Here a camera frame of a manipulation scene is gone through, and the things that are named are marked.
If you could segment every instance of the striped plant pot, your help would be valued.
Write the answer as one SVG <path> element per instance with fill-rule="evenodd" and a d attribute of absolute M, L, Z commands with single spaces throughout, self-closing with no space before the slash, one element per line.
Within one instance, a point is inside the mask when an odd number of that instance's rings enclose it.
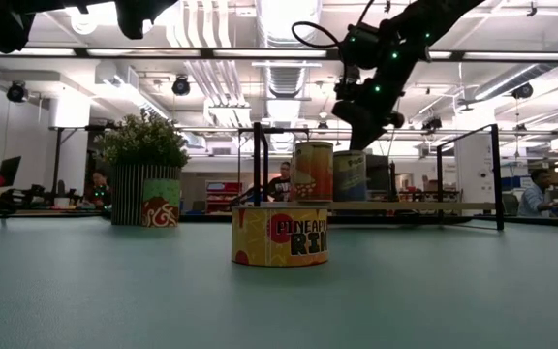
<path fill-rule="evenodd" d="M 156 165 L 122 165 L 113 168 L 111 224 L 141 225 L 143 185 L 146 179 L 180 179 L 180 169 Z"/>

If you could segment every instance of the can label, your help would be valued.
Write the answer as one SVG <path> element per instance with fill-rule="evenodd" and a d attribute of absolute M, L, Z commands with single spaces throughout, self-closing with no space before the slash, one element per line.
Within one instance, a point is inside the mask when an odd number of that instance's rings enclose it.
<path fill-rule="evenodd" d="M 325 208 L 237 208 L 232 260 L 268 267 L 303 267 L 328 260 Z"/>
<path fill-rule="evenodd" d="M 334 201 L 367 200 L 367 170 L 364 154 L 335 154 L 333 169 Z"/>
<path fill-rule="evenodd" d="M 292 199 L 331 202 L 333 162 L 331 143 L 299 143 L 294 152 Z"/>

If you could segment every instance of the orange can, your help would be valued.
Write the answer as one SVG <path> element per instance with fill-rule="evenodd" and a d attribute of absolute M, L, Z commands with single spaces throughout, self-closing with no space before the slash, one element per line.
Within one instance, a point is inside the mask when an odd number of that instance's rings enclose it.
<path fill-rule="evenodd" d="M 333 201 L 333 144 L 298 143 L 293 155 L 291 198 L 298 202 Z"/>

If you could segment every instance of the man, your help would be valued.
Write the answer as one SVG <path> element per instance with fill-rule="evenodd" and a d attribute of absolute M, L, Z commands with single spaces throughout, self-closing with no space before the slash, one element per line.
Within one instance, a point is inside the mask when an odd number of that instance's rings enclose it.
<path fill-rule="evenodd" d="M 268 196 L 276 202 L 290 199 L 290 162 L 281 163 L 281 176 L 273 178 L 268 183 Z"/>
<path fill-rule="evenodd" d="M 110 188 L 107 185 L 107 174 L 103 170 L 96 170 L 92 174 L 94 187 L 87 190 L 85 204 L 94 204 L 96 208 L 103 208 L 111 204 Z"/>
<path fill-rule="evenodd" d="M 529 218 L 548 218 L 550 210 L 558 203 L 547 202 L 546 189 L 550 187 L 550 174 L 548 170 L 539 169 L 531 172 L 533 185 L 522 194 L 518 216 Z"/>

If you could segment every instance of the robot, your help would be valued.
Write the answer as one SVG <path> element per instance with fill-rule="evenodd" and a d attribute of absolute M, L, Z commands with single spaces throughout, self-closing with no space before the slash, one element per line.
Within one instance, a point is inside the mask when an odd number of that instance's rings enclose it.
<path fill-rule="evenodd" d="M 389 124 L 402 127 L 404 116 L 393 107 L 404 95 L 404 85 L 417 62 L 430 62 L 429 48 L 483 0 L 418 0 L 400 15 L 384 19 L 378 27 L 363 22 L 373 2 L 368 2 L 356 24 L 348 26 L 342 42 L 315 23 L 301 21 L 292 26 L 296 39 L 308 47 L 339 49 L 344 75 L 335 85 L 337 102 L 332 113 L 353 128 L 350 150 L 363 150 L 383 135 Z M 295 32 L 300 25 L 321 30 L 333 44 L 307 43 Z M 354 67 L 375 68 L 376 73 L 363 84 L 356 84 L 346 79 L 347 72 Z"/>

